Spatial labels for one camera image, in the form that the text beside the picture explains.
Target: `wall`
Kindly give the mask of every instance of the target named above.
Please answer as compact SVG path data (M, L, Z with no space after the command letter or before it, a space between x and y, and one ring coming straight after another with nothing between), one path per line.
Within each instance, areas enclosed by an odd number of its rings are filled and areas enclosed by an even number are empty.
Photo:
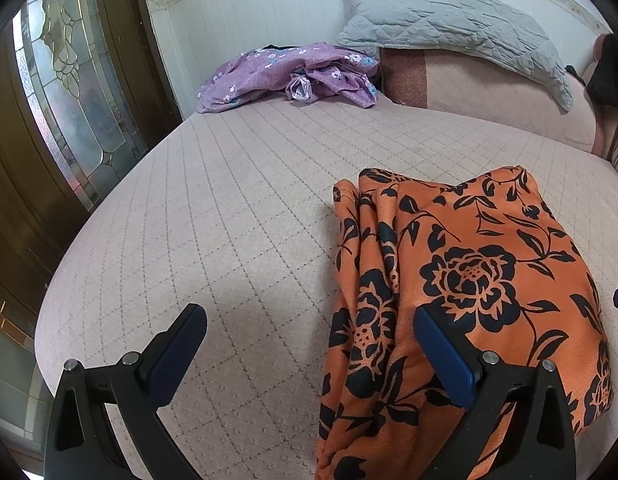
M501 0L533 16L564 64L580 72L606 23L589 0ZM344 26L342 0L147 0L156 39L182 115L225 60L273 44L334 42Z

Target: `crumpled purple fabric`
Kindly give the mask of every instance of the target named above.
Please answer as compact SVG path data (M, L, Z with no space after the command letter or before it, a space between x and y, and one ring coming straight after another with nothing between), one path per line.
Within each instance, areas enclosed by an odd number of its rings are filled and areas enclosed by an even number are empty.
M304 103L338 94L369 108L378 101L369 81L377 68L373 57L324 42L282 50L258 48L218 67L199 88L196 110L222 112L269 92Z

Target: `silver screw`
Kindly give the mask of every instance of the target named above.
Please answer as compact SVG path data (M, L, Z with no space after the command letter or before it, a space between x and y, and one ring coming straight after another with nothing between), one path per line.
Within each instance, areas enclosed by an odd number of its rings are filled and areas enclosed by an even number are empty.
M554 372L557 370L557 366L555 365L555 363L553 361L551 361L550 359L544 359L542 361L542 368L544 368L545 370L547 370L548 372Z
M65 361L65 364L63 364L63 369L65 370L65 372L73 372L77 366L78 366L78 361L71 358Z
M122 364L135 365L138 359L140 359L140 354L138 352L127 352L122 356Z
M491 350L487 350L482 354L482 360L486 362L486 364L494 365L498 361L500 361L500 356L496 354L496 352L492 352Z

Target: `mattress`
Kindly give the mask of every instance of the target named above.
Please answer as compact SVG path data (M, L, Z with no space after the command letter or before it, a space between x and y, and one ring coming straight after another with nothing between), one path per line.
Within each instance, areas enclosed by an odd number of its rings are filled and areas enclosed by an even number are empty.
M585 479L618 435L618 174L554 140L384 96L367 110L271 97L184 121L65 254L36 328L42 375L55 392L66 359L115 363L199 303L209 331L163 424L203 478L310 480L337 290L332 185L370 166L455 184L515 164L534 175L600 293L615 399L576 441ZM149 478L110 414L132 471Z

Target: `orange blanket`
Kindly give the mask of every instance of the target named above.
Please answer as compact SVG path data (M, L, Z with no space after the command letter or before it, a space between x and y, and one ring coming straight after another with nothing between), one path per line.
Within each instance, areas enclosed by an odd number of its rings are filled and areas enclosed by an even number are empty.
M596 285L523 168L450 187L364 170L333 188L339 298L327 351L318 480L416 479L463 410L413 335L414 310L441 308L479 349L558 365L575 433L612 400ZM485 474L502 414L472 477Z

